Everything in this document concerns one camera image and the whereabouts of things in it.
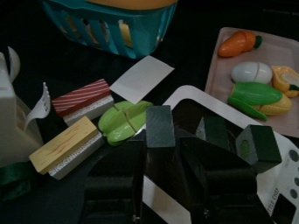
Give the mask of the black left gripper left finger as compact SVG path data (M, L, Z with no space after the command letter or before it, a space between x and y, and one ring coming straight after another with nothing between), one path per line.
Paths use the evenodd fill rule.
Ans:
M146 133L119 145L92 167L79 224L140 224Z

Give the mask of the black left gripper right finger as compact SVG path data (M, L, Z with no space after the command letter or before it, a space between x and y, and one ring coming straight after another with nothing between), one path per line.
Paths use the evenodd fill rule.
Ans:
M256 174L236 154L182 137L178 159L191 224L275 224L258 197Z

